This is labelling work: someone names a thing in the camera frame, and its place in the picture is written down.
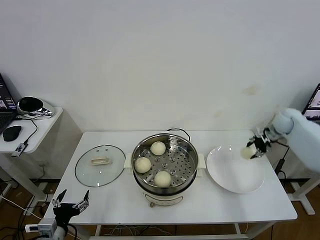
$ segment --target white side table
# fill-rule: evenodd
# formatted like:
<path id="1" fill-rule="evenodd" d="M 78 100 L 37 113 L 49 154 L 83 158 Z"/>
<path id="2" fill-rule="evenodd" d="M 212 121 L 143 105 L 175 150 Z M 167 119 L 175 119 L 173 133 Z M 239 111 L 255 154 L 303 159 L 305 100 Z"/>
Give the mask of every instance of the white side table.
<path id="1" fill-rule="evenodd" d="M 33 153 L 42 140 L 45 138 L 49 130 L 55 124 L 61 113 L 63 112 L 62 107 L 55 107 L 55 114 L 49 118 L 44 120 L 34 120 L 34 123 L 37 125 L 38 130 L 35 134 L 29 139 L 28 146 L 24 150 L 24 154 Z M 0 167 L 4 170 L 0 170 L 0 178 L 4 181 L 9 181 L 11 178 L 15 179 L 21 186 L 23 186 L 27 191 L 29 191 L 34 197 L 31 199 L 28 206 L 35 206 L 37 202 L 43 202 L 45 200 L 50 201 L 52 195 L 46 195 L 42 190 L 45 189 L 47 183 L 41 183 L 36 186 L 32 181 L 29 180 L 27 175 L 21 170 L 19 166 L 19 162 L 21 159 L 18 157 L 11 157 L 11 154 L 20 143 L 23 143 L 35 130 L 35 126 L 29 120 L 15 120 L 8 127 L 11 126 L 22 126 L 22 130 L 18 136 L 18 138 L 14 141 L 4 141 L 2 134 L 0 135 Z M 17 187 L 17 183 L 12 181 L 3 191 L 5 193 L 11 187 Z"/>

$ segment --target keyboard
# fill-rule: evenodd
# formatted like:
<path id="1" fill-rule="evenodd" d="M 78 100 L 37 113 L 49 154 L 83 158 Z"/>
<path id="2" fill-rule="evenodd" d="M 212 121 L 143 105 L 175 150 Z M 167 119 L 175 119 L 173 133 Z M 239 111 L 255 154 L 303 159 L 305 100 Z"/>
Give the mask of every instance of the keyboard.
<path id="1" fill-rule="evenodd" d="M 15 112 L 0 112 L 0 134 L 12 122 L 17 114 Z"/>

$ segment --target white table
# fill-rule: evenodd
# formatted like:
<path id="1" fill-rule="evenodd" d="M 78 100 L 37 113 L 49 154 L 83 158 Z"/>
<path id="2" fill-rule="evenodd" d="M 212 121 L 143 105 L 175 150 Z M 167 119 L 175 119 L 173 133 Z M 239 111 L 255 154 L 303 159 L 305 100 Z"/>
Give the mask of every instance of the white table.
<path id="1" fill-rule="evenodd" d="M 247 234 L 240 234 L 236 225 L 238 234 L 223 237 L 223 239 L 251 239 L 277 221 L 297 218 L 294 207 L 265 156 L 257 160 L 263 162 L 265 169 L 265 181 L 257 191 L 250 194 L 229 192 L 217 185 L 205 172 L 202 177 L 197 177 L 185 191 L 180 203 L 166 207 L 149 207 L 130 169 L 125 169 L 115 181 L 101 187 L 87 187 L 76 179 L 77 161 L 91 148 L 114 145 L 127 154 L 131 153 L 142 139 L 157 133 L 159 131 L 85 132 L 83 134 L 54 195 L 57 197 L 67 189 L 63 202 L 77 203 L 90 189 L 89 207 L 79 216 L 73 217 L 70 223 L 76 225 L 260 223 L 251 228 Z M 205 158 L 216 146 L 245 146 L 252 136 L 252 133 L 246 130 L 189 131 L 188 133 L 197 152 L 204 154 Z M 53 206 L 50 204 L 45 218 L 54 217 Z M 215 235 L 201 238 L 219 239 Z"/>
<path id="2" fill-rule="evenodd" d="M 45 138 L 49 130 L 55 124 L 63 109 L 61 107 L 55 107 L 54 115 L 49 119 L 36 120 L 34 123 L 37 125 L 38 130 L 29 139 L 28 146 L 23 151 L 24 154 L 33 153 L 37 147 L 40 145 L 42 140 Z M 40 184 L 37 187 L 33 182 L 29 180 L 26 174 L 19 168 L 19 162 L 21 161 L 18 157 L 10 157 L 10 155 L 20 143 L 23 143 L 36 129 L 30 120 L 14 120 L 8 127 L 12 126 L 22 126 L 22 130 L 17 139 L 14 141 L 4 141 L 3 135 L 0 135 L 0 178 L 4 181 L 9 181 L 11 178 L 15 179 L 19 184 L 21 184 L 26 190 L 28 190 L 34 198 L 30 201 L 29 205 L 36 205 L 37 202 L 45 201 L 47 196 L 42 192 L 46 184 Z M 7 185 L 4 194 L 8 192 L 11 187 L 16 187 L 17 184 L 13 181 Z"/>

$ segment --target steamer basket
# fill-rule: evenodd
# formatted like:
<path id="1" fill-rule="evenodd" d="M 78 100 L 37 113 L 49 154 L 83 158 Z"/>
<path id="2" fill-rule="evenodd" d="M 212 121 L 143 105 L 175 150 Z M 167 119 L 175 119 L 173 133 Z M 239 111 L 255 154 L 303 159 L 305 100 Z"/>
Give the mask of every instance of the steamer basket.
<path id="1" fill-rule="evenodd" d="M 163 142 L 166 150 L 163 155 L 154 155 L 150 147 L 154 142 Z M 134 166 L 138 158 L 146 157 L 151 161 L 151 169 L 146 173 L 136 172 Z M 146 191 L 158 196 L 172 196 L 186 190 L 194 181 L 197 173 L 198 154 L 195 147 L 181 136 L 159 133 L 142 140 L 133 150 L 131 165 L 134 178 Z M 160 171 L 171 175 L 171 185 L 161 188 L 155 185 L 155 176 Z"/>

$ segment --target computer mouse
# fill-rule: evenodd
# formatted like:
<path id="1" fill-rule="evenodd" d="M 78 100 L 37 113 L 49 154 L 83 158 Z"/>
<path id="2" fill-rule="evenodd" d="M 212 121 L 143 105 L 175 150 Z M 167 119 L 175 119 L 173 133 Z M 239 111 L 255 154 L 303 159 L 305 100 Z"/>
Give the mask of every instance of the computer mouse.
<path id="1" fill-rule="evenodd" d="M 6 142 L 11 142 L 19 136 L 22 126 L 11 126 L 3 131 L 3 140 Z"/>

